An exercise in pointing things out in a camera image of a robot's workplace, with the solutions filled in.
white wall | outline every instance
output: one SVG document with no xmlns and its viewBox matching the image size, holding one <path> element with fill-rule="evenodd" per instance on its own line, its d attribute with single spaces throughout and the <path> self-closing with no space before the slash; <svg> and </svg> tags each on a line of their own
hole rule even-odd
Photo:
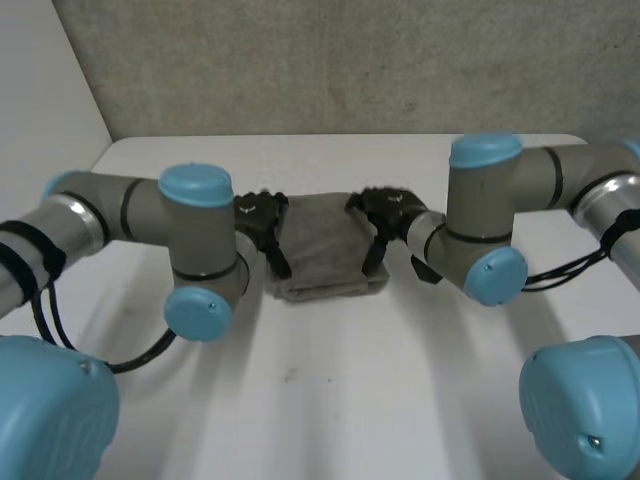
<svg viewBox="0 0 640 480">
<path fill-rule="evenodd" d="M 0 221 L 111 138 L 49 0 L 0 0 Z"/>
</svg>

concrete wall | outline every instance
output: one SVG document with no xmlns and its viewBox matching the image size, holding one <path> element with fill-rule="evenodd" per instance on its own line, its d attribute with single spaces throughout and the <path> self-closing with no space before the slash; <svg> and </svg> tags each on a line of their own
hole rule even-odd
<svg viewBox="0 0 640 480">
<path fill-rule="evenodd" d="M 114 138 L 640 131 L 636 0 L 54 0 Z"/>
</svg>

black band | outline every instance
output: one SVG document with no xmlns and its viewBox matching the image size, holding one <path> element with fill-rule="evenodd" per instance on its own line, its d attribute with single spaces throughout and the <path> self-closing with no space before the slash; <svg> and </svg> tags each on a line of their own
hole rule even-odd
<svg viewBox="0 0 640 480">
<path fill-rule="evenodd" d="M 556 183 L 553 189 L 553 195 L 551 201 L 547 205 L 546 210 L 549 210 L 556 206 L 558 200 L 562 196 L 562 188 L 564 187 L 564 175 L 562 173 L 562 163 L 560 163 L 560 157 L 553 148 L 544 147 L 543 150 L 549 154 L 551 161 L 553 162 L 553 168 L 556 171 Z"/>
<path fill-rule="evenodd" d="M 616 217 L 616 221 L 602 235 L 600 248 L 608 256 L 615 243 L 627 232 L 640 229 L 640 209 L 625 210 Z"/>
<path fill-rule="evenodd" d="M 571 205 L 569 205 L 569 213 L 571 215 L 575 213 L 575 210 L 576 208 L 578 208 L 578 204 L 580 203 L 580 200 L 582 200 L 587 193 L 593 190 L 594 187 L 597 187 L 598 185 L 606 182 L 607 180 L 611 180 L 612 178 L 619 177 L 620 175 L 631 175 L 633 173 L 634 172 L 631 172 L 629 170 L 618 170 L 616 172 L 608 173 L 607 175 L 604 175 L 594 180 L 593 182 L 589 183 L 586 187 L 580 190 L 578 192 L 578 195 L 576 195 L 576 198 L 572 200 Z"/>
<path fill-rule="evenodd" d="M 423 252 L 423 256 L 424 256 L 424 261 L 428 264 L 429 263 L 429 245 L 431 245 L 431 240 L 433 240 L 433 237 L 436 236 L 436 233 L 438 233 L 442 228 L 444 228 L 447 224 L 446 223 L 441 223 L 440 225 L 438 225 L 436 228 L 434 228 L 431 233 L 429 234 L 429 236 L 427 237 L 427 241 L 424 242 L 424 252 Z"/>
<path fill-rule="evenodd" d="M 0 243 L 0 264 L 2 264 L 22 290 L 22 303 L 24 305 L 38 293 L 38 281 L 33 270 L 20 255 L 12 248 Z"/>
<path fill-rule="evenodd" d="M 44 233 L 33 225 L 18 220 L 0 224 L 0 231 L 18 235 L 38 249 L 42 255 L 42 265 L 49 274 L 49 283 L 55 282 L 60 277 L 67 263 L 67 254 Z"/>
<path fill-rule="evenodd" d="M 131 195 L 133 195 L 133 191 L 136 189 L 138 185 L 143 181 L 142 178 L 136 178 L 133 182 L 129 184 L 127 189 L 124 192 L 124 197 L 122 197 L 122 205 L 120 205 L 120 228 L 122 228 L 122 233 L 127 240 L 130 242 L 137 241 L 133 233 L 131 233 L 131 227 L 129 227 L 129 220 L 127 217 L 127 211 L 129 210 L 129 202 L 131 201 Z"/>
<path fill-rule="evenodd" d="M 454 232 L 449 228 L 447 228 L 447 234 L 451 238 L 455 240 L 459 240 L 461 242 L 481 243 L 481 244 L 508 242 L 509 240 L 511 240 L 511 237 L 513 236 L 513 232 L 509 232 L 505 235 L 500 235 L 499 237 L 470 237 L 468 235 L 462 235 L 461 233 Z"/>
<path fill-rule="evenodd" d="M 63 195 L 66 195 L 67 197 L 71 197 L 74 200 L 79 201 L 81 204 L 83 204 L 85 207 L 87 207 L 87 209 L 91 213 L 93 213 L 93 216 L 96 217 L 96 219 L 98 220 L 98 223 L 100 223 L 100 228 L 102 228 L 102 235 L 104 236 L 103 247 L 106 247 L 107 244 L 111 241 L 111 233 L 109 232 L 109 225 L 107 224 L 107 221 L 105 220 L 105 218 L 100 213 L 100 210 L 98 210 L 95 207 L 95 205 L 93 203 L 91 203 L 89 200 L 87 200 L 86 198 L 84 198 L 81 195 L 78 195 L 77 193 L 73 193 L 73 192 L 70 192 L 68 190 L 65 190 L 64 192 L 61 192 L 61 193 Z"/>
<path fill-rule="evenodd" d="M 233 270 L 238 265 L 238 257 L 239 256 L 240 255 L 238 254 L 236 256 L 235 261 L 229 267 L 225 268 L 224 270 L 220 270 L 219 272 L 215 272 L 215 273 L 205 273 L 204 275 L 189 275 L 187 273 L 182 273 L 182 272 L 176 270 L 175 268 L 172 268 L 171 270 L 173 271 L 173 274 L 176 277 L 178 277 L 181 280 L 186 280 L 188 282 L 205 282 L 207 280 L 215 280 L 216 278 L 224 277 L 226 275 L 229 275 L 231 272 L 233 272 Z"/>
<path fill-rule="evenodd" d="M 243 263 L 244 268 L 247 269 L 247 283 L 244 285 L 244 290 L 242 291 L 242 295 L 247 293 L 247 288 L 249 288 L 249 282 L 251 281 L 251 270 L 249 269 L 249 264 L 247 260 L 238 253 L 238 259 Z"/>
</svg>

black cable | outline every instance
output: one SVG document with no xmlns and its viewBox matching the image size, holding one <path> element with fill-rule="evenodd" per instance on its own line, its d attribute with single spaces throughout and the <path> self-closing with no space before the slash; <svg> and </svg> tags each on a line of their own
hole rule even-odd
<svg viewBox="0 0 640 480">
<path fill-rule="evenodd" d="M 129 360 L 123 363 L 116 363 L 116 364 L 107 363 L 107 366 L 111 369 L 111 371 L 115 375 L 119 373 L 130 372 L 132 370 L 140 368 L 143 365 L 146 365 L 147 363 L 149 363 L 154 358 L 156 358 L 158 355 L 164 352 L 167 348 L 169 348 L 169 345 L 171 345 L 171 343 L 173 342 L 173 340 L 175 340 L 175 338 L 176 338 L 176 334 L 173 333 L 171 329 L 167 329 L 164 335 L 160 337 L 160 340 L 158 340 L 149 350 L 147 350 L 145 353 L 143 353 L 139 357 L 136 357 L 133 360 Z"/>
<path fill-rule="evenodd" d="M 40 298 L 40 294 L 37 294 L 35 297 L 31 299 L 31 310 L 33 311 L 33 319 L 36 322 L 36 327 L 38 328 L 38 333 L 42 337 L 45 342 L 49 342 L 52 345 L 56 345 L 56 341 L 51 335 L 51 330 L 49 330 L 49 326 L 47 325 L 47 320 L 44 317 L 44 312 L 42 311 L 42 301 Z"/>
<path fill-rule="evenodd" d="M 532 275 L 527 279 L 526 285 L 536 285 L 541 282 L 550 280 L 556 280 L 554 283 L 550 283 L 544 286 L 525 287 L 523 292 L 541 292 L 549 290 L 551 288 L 559 287 L 565 283 L 573 280 L 578 275 L 584 273 L 588 268 L 592 267 L 596 263 L 607 258 L 606 254 L 602 250 L 596 250 L 588 255 L 580 257 L 572 262 L 566 263 L 560 267 L 549 270 L 548 272 L 540 273 L 538 275 Z"/>
<path fill-rule="evenodd" d="M 56 294 L 56 287 L 53 286 L 53 282 L 49 284 L 49 308 L 51 309 L 51 316 L 53 317 L 53 325 L 56 327 L 56 332 L 58 332 L 58 336 L 60 337 L 62 344 L 71 350 L 75 350 L 76 347 L 73 346 L 69 337 L 67 337 L 67 333 L 64 331 L 64 327 L 62 326 L 60 312 L 58 311 L 58 296 Z"/>
<path fill-rule="evenodd" d="M 76 350 L 73 346 L 69 337 L 67 337 L 66 332 L 64 331 L 64 327 L 62 326 L 62 321 L 60 319 L 60 312 L 58 311 L 58 299 L 55 287 L 53 283 L 49 285 L 49 305 L 51 307 L 51 314 L 53 316 L 53 321 L 56 327 L 56 331 L 60 336 L 60 340 L 64 344 L 65 347 Z M 39 292 L 33 299 L 31 300 L 31 309 L 33 310 L 33 318 L 36 322 L 36 327 L 38 328 L 38 332 L 43 340 L 51 343 L 52 345 L 57 345 L 57 342 L 53 338 L 51 334 L 51 330 L 49 330 L 49 326 L 47 325 L 47 321 L 42 311 L 42 292 Z M 108 363 L 105 362 L 107 367 L 115 374 L 118 375 L 120 373 L 130 372 L 132 370 L 136 370 L 147 363 L 149 363 L 154 358 L 158 357 L 162 352 L 164 352 L 171 343 L 175 340 L 176 334 L 171 331 L 171 329 L 167 329 L 167 331 L 160 337 L 160 339 L 154 343 L 151 348 L 149 348 L 142 355 L 134 358 L 133 360 L 129 360 L 123 363 Z"/>
</svg>

black cable tie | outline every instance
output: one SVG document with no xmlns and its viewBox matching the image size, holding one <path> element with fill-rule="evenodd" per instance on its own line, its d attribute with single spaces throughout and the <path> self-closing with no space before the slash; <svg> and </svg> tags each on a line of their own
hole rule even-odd
<svg viewBox="0 0 640 480">
<path fill-rule="evenodd" d="M 600 238 L 600 248 L 607 257 L 611 257 L 611 249 L 625 233 L 640 229 L 640 209 L 621 212 Z"/>
<path fill-rule="evenodd" d="M 20 255 L 11 247 L 0 243 L 0 264 L 3 265 L 15 279 L 22 290 L 22 303 L 24 305 L 38 293 L 38 281 L 33 270 Z"/>
<path fill-rule="evenodd" d="M 9 220 L 0 224 L 0 231 L 17 235 L 33 245 L 42 255 L 42 265 L 49 274 L 49 284 L 55 282 L 67 263 L 67 254 L 33 225 L 19 220 Z"/>
</svg>

